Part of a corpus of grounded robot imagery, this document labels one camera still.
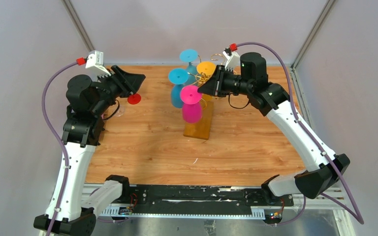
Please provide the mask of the clear wine glass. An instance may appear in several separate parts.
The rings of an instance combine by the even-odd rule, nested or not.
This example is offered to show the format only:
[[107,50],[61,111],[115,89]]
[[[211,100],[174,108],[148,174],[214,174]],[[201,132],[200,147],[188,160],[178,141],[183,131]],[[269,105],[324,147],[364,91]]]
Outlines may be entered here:
[[126,111],[126,108],[124,106],[119,106],[119,108],[116,109],[114,113],[114,117],[121,117],[122,115],[124,115],[125,111]]

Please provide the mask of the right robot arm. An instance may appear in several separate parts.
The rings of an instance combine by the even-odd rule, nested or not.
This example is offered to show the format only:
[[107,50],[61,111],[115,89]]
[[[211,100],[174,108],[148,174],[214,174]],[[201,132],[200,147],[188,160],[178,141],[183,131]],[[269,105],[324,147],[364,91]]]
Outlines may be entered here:
[[239,75],[217,65],[211,78],[198,91],[216,97],[247,96],[249,103],[281,130],[301,157],[304,171],[276,175],[262,183],[261,198],[265,204],[274,205],[287,194],[303,194],[315,199],[340,179],[339,174],[350,164],[349,158],[325,145],[302,121],[285,89],[269,82],[267,63],[261,54],[245,53],[240,63]]

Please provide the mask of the pink wine glass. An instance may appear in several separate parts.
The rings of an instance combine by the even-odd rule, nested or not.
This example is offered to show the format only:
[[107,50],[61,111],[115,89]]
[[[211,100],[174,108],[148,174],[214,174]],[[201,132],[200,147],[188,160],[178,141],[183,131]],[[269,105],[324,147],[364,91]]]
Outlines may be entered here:
[[183,102],[183,120],[187,123],[199,122],[202,118],[202,105],[200,104],[202,94],[198,92],[198,87],[194,85],[183,87],[180,99]]

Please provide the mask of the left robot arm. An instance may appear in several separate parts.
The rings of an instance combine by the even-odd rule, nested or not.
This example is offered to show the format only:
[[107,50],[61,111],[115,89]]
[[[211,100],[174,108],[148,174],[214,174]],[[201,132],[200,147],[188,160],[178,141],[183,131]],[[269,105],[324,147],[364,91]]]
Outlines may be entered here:
[[104,131],[103,114],[119,98],[138,97],[145,78],[143,74],[129,73],[114,65],[97,81],[86,74],[68,81],[67,119],[63,133],[56,135],[62,149],[61,167],[45,213],[34,219],[36,229],[46,234],[89,236],[97,218],[112,202],[136,202],[129,179],[118,175],[108,176],[86,200],[82,200],[82,193],[91,158]]

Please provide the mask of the red wine glass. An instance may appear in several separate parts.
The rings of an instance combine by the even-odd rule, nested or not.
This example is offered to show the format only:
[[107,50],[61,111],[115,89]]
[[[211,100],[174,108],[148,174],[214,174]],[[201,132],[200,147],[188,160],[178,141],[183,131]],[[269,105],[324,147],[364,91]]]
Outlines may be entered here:
[[127,98],[127,102],[130,105],[136,105],[141,101],[141,95],[140,94],[132,94]]

